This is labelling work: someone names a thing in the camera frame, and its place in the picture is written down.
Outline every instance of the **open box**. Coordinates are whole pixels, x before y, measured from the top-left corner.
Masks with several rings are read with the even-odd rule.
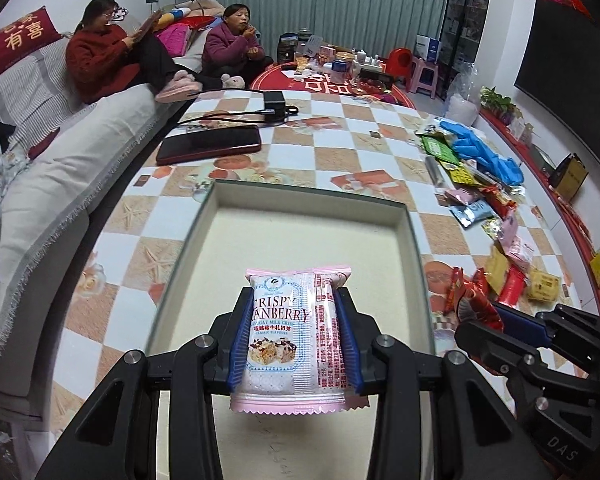
[[[311,188],[217,180],[193,223],[156,317],[147,354],[178,349],[229,312],[247,268],[347,264],[359,312],[411,349],[434,353],[420,251],[405,205]],[[422,473],[430,478],[428,394],[421,395]],[[158,478],[168,478],[169,393],[160,396]],[[370,408],[323,415],[251,415],[214,397],[224,478],[366,477],[376,419]]]

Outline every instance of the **metal bolt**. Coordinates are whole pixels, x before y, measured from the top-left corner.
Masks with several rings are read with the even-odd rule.
[[[125,363],[129,365],[136,364],[140,359],[142,359],[142,352],[139,350],[130,350],[125,354]]]
[[[382,348],[391,348],[395,344],[395,339],[390,335],[381,334],[376,337],[376,343]]]
[[[446,358],[451,361],[451,364],[461,365],[466,361],[466,357],[458,350],[452,350],[446,355]]]
[[[214,343],[213,336],[209,334],[199,335],[196,338],[196,346],[199,348],[209,348]]]
[[[538,397],[536,399],[536,408],[544,412],[549,407],[549,400],[546,397]]]

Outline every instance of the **power adapter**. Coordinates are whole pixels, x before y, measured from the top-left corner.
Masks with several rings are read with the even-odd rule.
[[[264,109],[260,112],[266,123],[279,123],[286,118],[286,102],[280,90],[263,92]]]

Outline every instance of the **potted plant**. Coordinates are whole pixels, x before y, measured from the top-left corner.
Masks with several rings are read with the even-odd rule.
[[[511,124],[516,106],[511,102],[511,97],[503,97],[496,92],[496,87],[483,86],[480,90],[480,104],[495,115],[503,124]]]

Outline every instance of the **purple jacket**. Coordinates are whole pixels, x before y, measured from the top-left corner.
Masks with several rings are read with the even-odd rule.
[[[205,49],[202,51],[202,63],[216,66],[236,66],[247,61],[247,50],[256,46],[258,55],[253,59],[262,59],[264,50],[255,36],[249,39],[234,34],[222,23],[212,28],[206,35]]]

